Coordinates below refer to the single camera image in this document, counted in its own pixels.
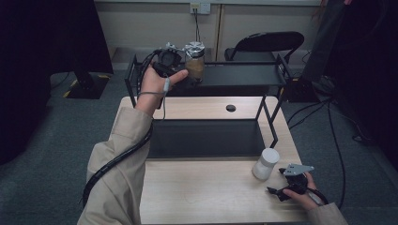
wrist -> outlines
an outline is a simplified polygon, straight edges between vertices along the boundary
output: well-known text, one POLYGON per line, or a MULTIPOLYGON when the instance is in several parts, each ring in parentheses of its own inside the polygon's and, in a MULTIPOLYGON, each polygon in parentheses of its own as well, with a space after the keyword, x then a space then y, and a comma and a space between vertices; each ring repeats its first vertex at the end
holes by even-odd
POLYGON ((144 112, 149 116, 153 116, 153 113, 160 104, 159 101, 160 100, 157 95, 144 94, 138 97, 135 109, 144 112))

electrical outlet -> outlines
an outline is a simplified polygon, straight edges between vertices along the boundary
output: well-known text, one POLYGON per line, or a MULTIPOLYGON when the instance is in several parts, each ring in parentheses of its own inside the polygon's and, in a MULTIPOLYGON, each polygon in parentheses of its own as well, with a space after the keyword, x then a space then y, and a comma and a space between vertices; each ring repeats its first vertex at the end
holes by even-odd
POLYGON ((200 3, 190 3, 190 13, 193 14, 193 10, 196 9, 196 12, 199 14, 200 12, 200 3))
POLYGON ((209 3, 200 4, 200 14, 210 14, 211 5, 209 3))

white container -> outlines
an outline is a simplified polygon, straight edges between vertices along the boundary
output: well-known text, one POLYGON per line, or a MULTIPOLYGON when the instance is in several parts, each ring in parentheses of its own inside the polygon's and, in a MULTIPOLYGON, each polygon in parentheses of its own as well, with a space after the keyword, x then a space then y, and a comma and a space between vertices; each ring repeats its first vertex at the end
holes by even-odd
POLYGON ((261 153, 261 157, 253 166, 253 174, 257 179, 267 180, 271 175, 273 167, 279 161, 279 153, 273 148, 266 148, 261 153))

gray carpet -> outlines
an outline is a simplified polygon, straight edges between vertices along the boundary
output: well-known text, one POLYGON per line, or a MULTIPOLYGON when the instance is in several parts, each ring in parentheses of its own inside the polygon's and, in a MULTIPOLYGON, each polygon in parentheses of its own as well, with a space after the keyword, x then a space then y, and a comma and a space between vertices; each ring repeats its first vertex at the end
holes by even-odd
MULTIPOLYGON (((54 85, 66 75, 53 75, 54 85)), ((98 100, 62 97, 74 80, 73 74, 54 88, 47 114, 27 150, 0 166, 1 225, 76 224, 82 212, 78 201, 92 147, 108 139, 120 99, 128 94, 123 78, 124 70, 116 70, 98 100)), ((285 118, 309 104, 284 103, 285 118)), ((297 114, 290 125, 316 107, 297 114)), ((340 115, 336 105, 331 104, 330 109, 345 166, 344 216, 349 224, 398 224, 398 191, 391 180, 396 171, 388 171, 388 162, 377 146, 353 141, 351 137, 358 134, 354 124, 340 115)), ((291 132, 303 164, 315 166, 318 188, 330 202, 339 204, 343 174, 328 105, 291 132)))

small hole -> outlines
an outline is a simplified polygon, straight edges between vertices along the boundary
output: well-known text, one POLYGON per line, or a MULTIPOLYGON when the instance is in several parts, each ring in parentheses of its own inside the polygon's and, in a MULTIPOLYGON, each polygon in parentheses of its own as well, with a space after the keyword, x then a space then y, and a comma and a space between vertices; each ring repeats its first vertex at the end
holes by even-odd
POLYGON ((234 112, 237 109, 237 107, 235 107, 235 105, 227 105, 225 109, 228 112, 232 113, 232 112, 234 112))

